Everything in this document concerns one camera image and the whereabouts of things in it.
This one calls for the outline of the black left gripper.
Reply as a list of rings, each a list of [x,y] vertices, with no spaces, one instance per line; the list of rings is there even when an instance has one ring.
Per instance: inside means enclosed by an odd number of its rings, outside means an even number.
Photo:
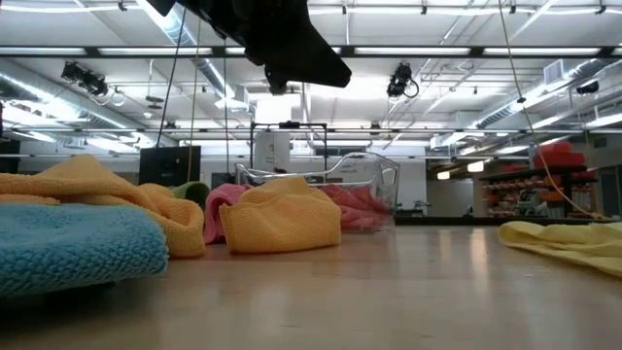
[[[177,0],[264,68],[273,88],[301,82],[335,88],[352,71],[312,25],[307,0]]]

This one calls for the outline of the orange microfiber towel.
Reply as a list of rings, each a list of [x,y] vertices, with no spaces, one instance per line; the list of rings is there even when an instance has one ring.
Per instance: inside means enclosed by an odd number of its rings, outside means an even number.
[[[341,210],[302,178],[266,182],[220,207],[231,254],[304,251],[341,243]]]
[[[205,252],[204,212],[198,204],[161,185],[135,186],[92,155],[70,157],[35,175],[0,173],[0,203],[136,207],[163,228],[172,257],[196,258]]]

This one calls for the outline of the yellow microfiber towel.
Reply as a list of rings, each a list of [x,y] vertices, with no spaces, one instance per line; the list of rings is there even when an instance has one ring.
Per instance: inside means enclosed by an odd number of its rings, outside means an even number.
[[[622,278],[622,222],[541,226],[515,221],[500,226],[499,239],[507,247]]]

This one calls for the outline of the green microfiber towel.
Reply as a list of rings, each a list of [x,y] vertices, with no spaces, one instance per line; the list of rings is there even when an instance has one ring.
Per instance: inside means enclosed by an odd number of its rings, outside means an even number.
[[[191,181],[172,189],[176,198],[190,200],[205,209],[209,187],[201,181]]]

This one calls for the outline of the blue microfiber towel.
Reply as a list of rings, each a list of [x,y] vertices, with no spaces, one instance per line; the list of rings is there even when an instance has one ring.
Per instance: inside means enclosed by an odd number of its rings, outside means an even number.
[[[150,277],[167,263],[163,228],[140,209],[0,204],[0,298]]]

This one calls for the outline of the white machine cabinet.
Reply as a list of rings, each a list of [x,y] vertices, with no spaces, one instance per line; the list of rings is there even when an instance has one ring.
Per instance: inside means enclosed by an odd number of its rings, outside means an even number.
[[[286,171],[290,167],[291,139],[285,132],[266,131],[254,142],[253,168],[269,172]]]

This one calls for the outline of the clear plastic bin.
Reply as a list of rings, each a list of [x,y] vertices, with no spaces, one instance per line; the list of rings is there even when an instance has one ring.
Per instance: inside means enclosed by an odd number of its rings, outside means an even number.
[[[397,211],[397,193],[399,165],[374,153],[349,153],[340,158],[336,165],[323,171],[292,173],[287,171],[265,172],[249,168],[241,163],[235,166],[236,183],[239,185],[259,186],[266,182],[302,178],[307,184],[318,190],[328,184],[335,184],[345,189],[369,187],[373,197],[384,202],[392,212],[393,220],[376,231],[392,225]]]

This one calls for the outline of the black monitor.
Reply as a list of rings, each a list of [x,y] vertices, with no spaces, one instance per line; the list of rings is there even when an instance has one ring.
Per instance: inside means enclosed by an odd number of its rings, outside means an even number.
[[[166,147],[142,149],[139,156],[138,182],[178,187],[200,179],[201,147]]]

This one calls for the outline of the black shelving with orange bins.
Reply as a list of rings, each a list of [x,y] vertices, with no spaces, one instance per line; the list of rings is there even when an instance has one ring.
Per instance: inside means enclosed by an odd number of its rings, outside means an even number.
[[[481,178],[490,217],[589,218],[596,209],[596,173],[584,165],[521,169]]]

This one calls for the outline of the red storage bins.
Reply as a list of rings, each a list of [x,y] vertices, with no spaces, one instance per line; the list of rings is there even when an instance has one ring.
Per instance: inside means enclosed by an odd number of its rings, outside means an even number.
[[[585,164],[584,155],[575,152],[572,144],[568,141],[541,145],[532,157],[536,168],[543,168],[544,161],[548,167],[579,166]]]

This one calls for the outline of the black gantry frame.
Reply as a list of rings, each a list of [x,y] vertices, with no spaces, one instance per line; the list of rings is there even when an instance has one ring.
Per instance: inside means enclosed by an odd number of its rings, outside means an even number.
[[[258,134],[262,134],[266,131],[276,131],[276,132],[285,132],[290,134],[291,139],[291,154],[290,154],[290,167],[287,170],[291,169],[291,163],[293,160],[292,151],[294,149],[292,137],[297,136],[298,134],[302,134],[306,136],[307,148],[313,151],[315,149],[314,141],[311,139],[311,135],[314,135],[318,138],[323,146],[324,151],[328,150],[328,126],[325,123],[309,123],[309,122],[269,122],[269,123],[259,123],[259,122],[251,122],[250,131],[249,131],[249,150],[250,150],[250,160],[249,165],[253,168],[253,158],[254,158],[254,142],[255,138]]]

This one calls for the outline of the black aluminium table frame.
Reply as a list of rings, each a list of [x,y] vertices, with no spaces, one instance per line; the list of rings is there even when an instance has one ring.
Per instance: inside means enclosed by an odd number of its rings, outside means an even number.
[[[493,227],[500,226],[509,222],[528,222],[541,226],[548,225],[588,225],[612,224],[613,220],[595,219],[548,219],[537,217],[510,217],[510,218],[489,218],[489,217],[403,217],[396,216],[397,226],[434,226],[434,227]]]

